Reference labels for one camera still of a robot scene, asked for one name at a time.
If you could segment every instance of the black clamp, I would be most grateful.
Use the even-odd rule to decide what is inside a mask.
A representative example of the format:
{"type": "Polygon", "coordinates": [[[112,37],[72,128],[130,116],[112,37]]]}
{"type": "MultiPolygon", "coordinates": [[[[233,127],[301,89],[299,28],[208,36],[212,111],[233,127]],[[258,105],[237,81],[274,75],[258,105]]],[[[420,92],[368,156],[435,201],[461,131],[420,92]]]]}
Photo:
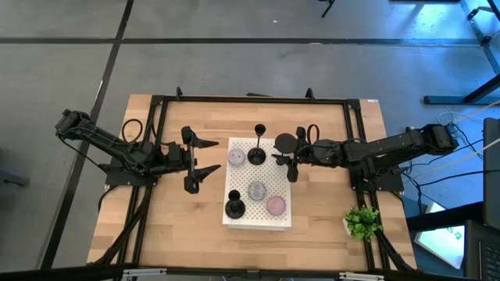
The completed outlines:
{"type": "Polygon", "coordinates": [[[260,271],[258,269],[247,269],[247,279],[260,279],[260,271]]]}
{"type": "Polygon", "coordinates": [[[351,106],[352,109],[354,110],[361,110],[361,104],[359,103],[359,99],[357,98],[348,98],[347,104],[351,106]]]}
{"type": "Polygon", "coordinates": [[[175,93],[175,99],[176,99],[176,101],[180,101],[180,96],[182,96],[182,95],[184,95],[182,93],[182,90],[180,89],[180,87],[177,87],[176,93],[175,93]]]}
{"type": "Polygon", "coordinates": [[[158,106],[160,105],[163,100],[165,99],[165,96],[162,95],[153,95],[151,98],[151,105],[152,106],[158,106]]]}
{"type": "Polygon", "coordinates": [[[305,92],[305,98],[308,98],[310,101],[316,99],[314,98],[313,89],[307,88],[307,91],[305,92]]]}
{"type": "Polygon", "coordinates": [[[247,97],[270,97],[268,94],[247,93],[247,97]]]}

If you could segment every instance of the black cable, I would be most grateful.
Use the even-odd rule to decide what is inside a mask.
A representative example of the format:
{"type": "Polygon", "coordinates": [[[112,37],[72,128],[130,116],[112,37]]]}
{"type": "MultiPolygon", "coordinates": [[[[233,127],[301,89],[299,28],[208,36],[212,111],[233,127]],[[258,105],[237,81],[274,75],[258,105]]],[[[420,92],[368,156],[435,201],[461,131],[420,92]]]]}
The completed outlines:
{"type": "MultiPolygon", "coordinates": [[[[158,137],[156,136],[156,130],[155,130],[155,124],[152,124],[152,132],[153,132],[153,136],[155,136],[155,139],[158,139],[158,137]]],[[[161,145],[165,145],[165,146],[168,146],[169,144],[168,143],[164,143],[162,141],[159,142],[161,145]]]]}
{"type": "Polygon", "coordinates": [[[59,138],[63,144],[65,144],[68,148],[71,148],[73,149],[74,151],[76,151],[79,155],[82,155],[84,156],[88,161],[90,161],[92,164],[94,164],[96,167],[100,168],[101,171],[103,171],[105,174],[107,174],[107,172],[96,162],[94,162],[94,160],[90,159],[89,157],[87,157],[85,154],[81,153],[78,149],[72,147],[71,145],[67,144],[63,139],[59,138]]]}
{"type": "Polygon", "coordinates": [[[128,119],[127,121],[125,121],[125,123],[122,125],[122,139],[123,141],[125,141],[127,144],[130,144],[130,143],[133,143],[135,142],[136,140],[139,139],[139,137],[141,136],[142,134],[142,122],[139,121],[139,119],[128,119]],[[139,129],[139,133],[137,134],[137,136],[132,140],[132,141],[128,141],[126,138],[125,138],[125,127],[128,125],[128,123],[130,122],[137,122],[139,123],[139,126],[141,127],[139,129]]]}
{"type": "Polygon", "coordinates": [[[408,180],[410,181],[410,183],[412,183],[413,186],[415,186],[416,190],[418,191],[418,200],[416,201],[416,203],[419,206],[419,215],[422,215],[423,214],[423,212],[422,212],[422,190],[420,189],[420,185],[411,176],[408,176],[405,173],[403,173],[402,175],[406,176],[408,178],[408,180]]]}
{"type": "Polygon", "coordinates": [[[439,203],[439,202],[437,202],[433,198],[428,197],[425,194],[422,194],[422,190],[420,189],[421,187],[425,187],[427,185],[431,185],[431,184],[434,184],[434,183],[439,183],[439,182],[441,182],[443,180],[449,180],[449,179],[453,179],[453,178],[460,177],[460,176],[469,176],[469,175],[474,175],[474,174],[478,174],[478,173],[494,173],[494,172],[500,172],[500,169],[492,169],[492,170],[486,170],[486,171],[476,171],[476,172],[461,173],[461,174],[457,174],[457,175],[453,175],[453,176],[446,176],[446,177],[444,177],[442,179],[435,180],[435,181],[430,182],[430,183],[422,183],[422,184],[417,183],[416,180],[414,180],[411,176],[408,176],[405,173],[403,173],[402,175],[406,176],[409,179],[410,183],[412,183],[415,186],[415,188],[418,190],[417,204],[419,205],[420,214],[422,215],[422,196],[429,198],[430,200],[438,203],[439,205],[441,205],[443,207],[444,207],[444,205],[441,204],[441,203],[439,203]]]}
{"type": "Polygon", "coordinates": [[[401,204],[403,205],[403,210],[405,209],[405,202],[403,201],[403,198],[402,196],[400,196],[396,191],[391,191],[391,193],[396,196],[400,201],[401,201],[401,204]]]}
{"type": "Polygon", "coordinates": [[[449,179],[453,179],[453,178],[460,177],[460,176],[468,176],[468,175],[474,175],[474,174],[478,174],[478,173],[494,173],[494,172],[500,172],[500,169],[492,169],[492,170],[486,170],[486,171],[476,171],[476,172],[469,172],[469,173],[461,173],[461,174],[453,175],[453,176],[446,176],[446,177],[444,177],[442,179],[435,180],[435,181],[430,182],[430,183],[422,183],[422,184],[420,184],[420,186],[424,187],[424,186],[431,185],[431,184],[434,184],[434,183],[439,183],[439,182],[441,182],[443,180],[449,180],[449,179]]]}
{"type": "Polygon", "coordinates": [[[320,128],[318,127],[318,125],[316,125],[316,124],[311,124],[311,125],[309,125],[309,127],[307,128],[307,142],[308,142],[309,144],[313,144],[313,143],[311,142],[311,129],[312,129],[313,127],[315,127],[315,128],[316,128],[316,141],[318,141],[318,140],[319,140],[319,138],[320,138],[320,128]]]}
{"type": "MultiPolygon", "coordinates": [[[[158,136],[156,135],[155,125],[154,125],[154,124],[151,124],[150,126],[152,127],[151,129],[152,129],[152,132],[153,132],[153,136],[155,137],[155,139],[158,139],[158,136]]],[[[143,129],[143,128],[142,128],[142,122],[141,122],[140,120],[138,120],[138,119],[128,119],[128,120],[127,120],[127,121],[123,124],[123,126],[122,126],[122,138],[123,138],[123,141],[125,141],[127,144],[130,144],[130,143],[135,142],[135,141],[136,141],[136,140],[138,140],[138,139],[139,139],[139,137],[141,136],[141,134],[142,134],[142,129],[143,129]],[[132,121],[139,123],[139,125],[141,126],[141,128],[140,128],[139,133],[137,134],[137,136],[136,136],[136,137],[135,137],[132,141],[128,141],[128,140],[125,138],[125,126],[126,126],[129,122],[132,122],[132,121]]],[[[169,145],[168,143],[164,143],[164,142],[162,142],[162,141],[160,141],[160,144],[161,144],[161,145],[166,145],[166,146],[168,146],[168,145],[169,145]]]]}
{"type": "MultiPolygon", "coordinates": [[[[465,149],[465,148],[471,147],[471,146],[473,146],[473,145],[475,145],[475,144],[477,144],[478,142],[481,142],[481,141],[483,141],[483,139],[476,140],[476,141],[474,141],[472,144],[469,144],[469,145],[467,145],[467,146],[464,146],[464,147],[462,147],[462,148],[459,148],[459,149],[456,149],[456,150],[452,151],[452,153],[455,153],[455,152],[457,152],[457,151],[461,151],[462,149],[465,149]]],[[[411,164],[411,162],[410,162],[410,168],[409,168],[409,169],[411,169],[413,166],[416,166],[416,165],[430,165],[432,162],[434,162],[434,161],[436,161],[436,160],[438,160],[438,159],[441,159],[441,158],[443,158],[443,157],[446,157],[446,156],[448,156],[448,155],[450,155],[450,154],[452,154],[452,153],[449,153],[449,154],[447,154],[447,155],[442,155],[442,156],[439,156],[439,157],[437,157],[437,158],[434,158],[434,159],[430,160],[428,163],[416,163],[416,164],[411,164]]]]}
{"type": "MultiPolygon", "coordinates": [[[[472,148],[472,150],[474,152],[477,152],[476,148],[474,148],[474,146],[469,142],[469,138],[467,137],[467,135],[460,129],[459,125],[457,124],[454,124],[454,123],[450,123],[450,124],[453,124],[453,126],[455,126],[455,128],[460,131],[460,133],[462,133],[463,137],[465,138],[466,140],[466,143],[468,144],[468,146],[470,146],[470,148],[472,148]]],[[[483,160],[483,155],[477,153],[477,157],[479,157],[479,159],[483,160]]]]}
{"type": "Polygon", "coordinates": [[[122,232],[118,235],[118,237],[114,240],[112,245],[106,250],[106,252],[103,254],[100,259],[94,262],[96,265],[109,265],[109,263],[112,261],[113,257],[116,255],[118,252],[118,249],[125,243],[127,238],[130,235],[130,232],[134,229],[138,221],[144,216],[144,214],[147,212],[148,207],[149,207],[149,202],[146,200],[147,197],[144,196],[142,198],[141,203],[137,207],[134,215],[132,216],[132,219],[125,224],[123,227],[122,232]]]}
{"type": "Polygon", "coordinates": [[[412,162],[412,159],[409,160],[409,168],[408,168],[408,171],[406,171],[409,175],[412,174],[413,172],[413,162],[412,162]]]}
{"type": "Polygon", "coordinates": [[[108,190],[106,190],[102,195],[101,197],[99,198],[99,203],[97,204],[97,212],[100,212],[101,211],[101,204],[102,204],[102,200],[104,199],[104,197],[111,191],[115,190],[115,188],[117,188],[118,186],[109,186],[108,190]]]}

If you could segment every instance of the white cable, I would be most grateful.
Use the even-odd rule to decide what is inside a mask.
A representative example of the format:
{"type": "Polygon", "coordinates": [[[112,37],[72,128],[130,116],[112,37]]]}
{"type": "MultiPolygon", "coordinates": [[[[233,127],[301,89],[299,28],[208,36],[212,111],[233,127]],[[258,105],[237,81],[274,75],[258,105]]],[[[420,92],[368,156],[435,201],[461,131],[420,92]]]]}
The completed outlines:
{"type": "Polygon", "coordinates": [[[496,144],[496,143],[498,143],[498,142],[500,142],[500,138],[498,138],[498,139],[496,139],[496,140],[493,140],[490,144],[488,144],[488,145],[484,146],[483,148],[481,148],[481,149],[480,149],[480,150],[478,150],[478,151],[475,151],[475,152],[474,152],[474,153],[472,153],[472,154],[467,155],[467,156],[466,156],[466,157],[464,157],[464,158],[461,158],[461,159],[459,159],[459,160],[456,160],[456,161],[451,162],[451,163],[448,163],[448,164],[441,165],[441,166],[437,167],[436,169],[432,169],[431,171],[427,171],[427,172],[425,172],[425,173],[421,173],[421,174],[419,174],[418,176],[414,176],[414,177],[413,177],[413,179],[416,179],[417,177],[422,176],[422,175],[426,175],[426,174],[428,174],[428,173],[434,173],[434,172],[436,172],[436,171],[438,171],[438,170],[440,170],[440,169],[443,169],[443,168],[449,167],[449,166],[451,166],[451,165],[455,165],[455,164],[458,164],[458,163],[460,163],[460,162],[466,161],[467,159],[469,159],[469,158],[473,157],[474,155],[479,154],[479,153],[481,153],[482,151],[487,150],[487,149],[488,149],[488,148],[490,148],[492,145],[494,145],[494,144],[496,144]]]}
{"type": "Polygon", "coordinates": [[[454,123],[460,122],[460,121],[464,120],[465,118],[469,118],[469,117],[471,117],[471,116],[473,116],[473,115],[476,115],[477,113],[482,112],[482,111],[483,111],[483,110],[485,110],[486,108],[489,108],[489,107],[491,107],[491,106],[493,106],[493,105],[496,105],[496,104],[498,104],[499,102],[500,102],[500,100],[497,100],[497,101],[495,101],[495,102],[492,102],[491,104],[486,105],[486,106],[484,106],[483,108],[476,110],[475,112],[472,112],[472,113],[470,113],[470,114],[468,114],[468,115],[463,116],[462,118],[460,118],[460,119],[456,120],[454,123]]]}
{"type": "Polygon", "coordinates": [[[453,114],[453,123],[456,123],[457,122],[457,118],[456,118],[456,115],[461,115],[461,116],[465,116],[466,118],[472,118],[472,119],[478,119],[478,120],[484,120],[484,118],[480,118],[480,117],[476,117],[476,116],[468,116],[467,114],[463,114],[463,113],[460,113],[460,112],[454,112],[452,111],[450,108],[448,108],[449,111],[448,112],[441,112],[439,113],[439,115],[437,116],[437,121],[443,125],[443,126],[446,126],[449,124],[449,122],[443,122],[441,121],[441,117],[444,115],[444,114],[453,114]]]}

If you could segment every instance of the black stand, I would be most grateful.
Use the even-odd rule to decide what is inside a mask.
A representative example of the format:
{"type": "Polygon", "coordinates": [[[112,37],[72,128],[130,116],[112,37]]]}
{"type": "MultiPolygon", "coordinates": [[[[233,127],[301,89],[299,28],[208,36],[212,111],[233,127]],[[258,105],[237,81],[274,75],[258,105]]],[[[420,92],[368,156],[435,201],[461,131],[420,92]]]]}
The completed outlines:
{"type": "Polygon", "coordinates": [[[500,87],[500,74],[465,97],[425,96],[423,97],[423,103],[426,105],[490,105],[500,100],[500,97],[486,96],[498,87],[500,87]]]}
{"type": "Polygon", "coordinates": [[[255,133],[257,134],[257,147],[250,149],[247,158],[253,165],[261,165],[266,160],[266,152],[259,148],[260,137],[266,132],[266,127],[263,124],[255,126],[255,133]]]}
{"type": "Polygon", "coordinates": [[[232,219],[239,219],[245,214],[245,203],[240,200],[240,192],[238,190],[231,190],[227,195],[229,201],[226,203],[226,215],[232,219]]]}

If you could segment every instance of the desk leg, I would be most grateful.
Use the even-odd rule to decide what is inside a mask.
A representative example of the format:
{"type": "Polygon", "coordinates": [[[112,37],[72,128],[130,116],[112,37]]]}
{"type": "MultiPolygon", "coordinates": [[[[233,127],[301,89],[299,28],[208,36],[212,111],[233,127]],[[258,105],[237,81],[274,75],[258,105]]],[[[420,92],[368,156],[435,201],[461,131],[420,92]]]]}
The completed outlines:
{"type": "Polygon", "coordinates": [[[425,96],[423,103],[426,105],[490,105],[500,98],[486,96],[498,87],[500,87],[500,74],[465,97],[425,96]]]}
{"type": "Polygon", "coordinates": [[[14,183],[21,187],[26,186],[30,183],[30,179],[23,178],[20,176],[15,176],[11,173],[1,170],[0,170],[0,181],[2,181],[3,183],[14,183]]]}
{"type": "Polygon", "coordinates": [[[406,219],[409,231],[426,231],[445,228],[447,226],[459,226],[467,219],[477,222],[483,221],[483,202],[463,205],[457,208],[447,209],[441,212],[417,215],[406,219]]]}

